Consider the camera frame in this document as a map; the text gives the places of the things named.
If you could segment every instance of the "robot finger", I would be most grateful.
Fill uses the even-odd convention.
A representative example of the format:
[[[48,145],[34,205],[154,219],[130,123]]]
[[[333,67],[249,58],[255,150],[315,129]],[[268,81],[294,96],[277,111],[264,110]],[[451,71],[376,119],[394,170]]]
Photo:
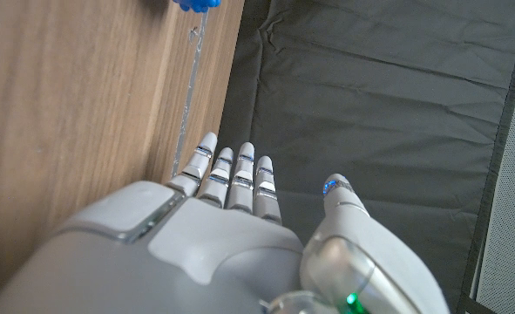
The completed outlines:
[[[362,201],[360,201],[348,180],[341,174],[332,174],[325,181],[323,197],[323,206],[327,215],[329,211],[339,206],[353,206],[369,216]]]
[[[240,147],[226,209],[253,213],[254,152],[254,146],[249,142]]]
[[[281,209],[274,188],[273,161],[268,156],[261,157],[257,162],[254,215],[282,225]]]
[[[185,196],[195,195],[201,180],[203,180],[208,163],[213,157],[216,142],[217,138],[214,133],[205,134],[181,174],[173,177],[166,185],[180,191]]]
[[[226,147],[220,151],[219,157],[214,163],[213,171],[201,186],[198,197],[218,208],[224,207],[228,183],[230,182],[230,169],[234,152]]]

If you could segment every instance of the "dark gray fabric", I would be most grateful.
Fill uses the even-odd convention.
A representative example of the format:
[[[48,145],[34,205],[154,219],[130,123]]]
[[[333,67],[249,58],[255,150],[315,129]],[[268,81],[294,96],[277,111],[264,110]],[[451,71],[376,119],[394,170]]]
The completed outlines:
[[[247,0],[219,148],[273,159],[304,242],[346,175],[454,310],[514,62],[515,0]]]

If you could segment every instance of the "white robotic hand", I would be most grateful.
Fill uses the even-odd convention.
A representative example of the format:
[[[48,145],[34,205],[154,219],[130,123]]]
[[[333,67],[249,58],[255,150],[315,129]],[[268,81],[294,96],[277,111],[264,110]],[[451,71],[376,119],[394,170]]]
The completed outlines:
[[[237,209],[282,225],[281,211],[274,188],[273,162],[267,156],[261,157],[254,177],[254,146],[251,143],[241,146],[236,160],[232,149],[229,147],[222,149],[210,175],[202,182],[213,156],[216,141],[216,135],[213,133],[205,135],[195,148],[187,166],[172,178],[167,186],[180,191],[185,196],[197,194],[197,198],[215,207]],[[234,176],[228,193],[230,172],[234,163]]]
[[[333,174],[305,250],[282,227],[272,161],[205,135],[165,186],[135,182],[64,223],[0,313],[448,313],[437,282]]]

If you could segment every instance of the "wooden board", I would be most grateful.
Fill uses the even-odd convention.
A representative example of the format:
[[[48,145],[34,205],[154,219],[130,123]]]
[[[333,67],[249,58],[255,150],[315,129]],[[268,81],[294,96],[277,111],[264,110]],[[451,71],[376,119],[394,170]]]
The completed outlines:
[[[208,15],[182,152],[219,129],[242,6]],[[84,205],[170,177],[200,23],[166,0],[0,0],[0,287]]]

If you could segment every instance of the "wood grain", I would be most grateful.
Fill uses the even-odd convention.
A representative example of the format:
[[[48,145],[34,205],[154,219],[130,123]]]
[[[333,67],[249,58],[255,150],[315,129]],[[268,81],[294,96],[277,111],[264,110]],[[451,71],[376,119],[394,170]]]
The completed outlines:
[[[242,5],[209,15],[186,147],[218,131]],[[169,177],[200,19],[167,1],[0,0],[0,287],[84,205]]]

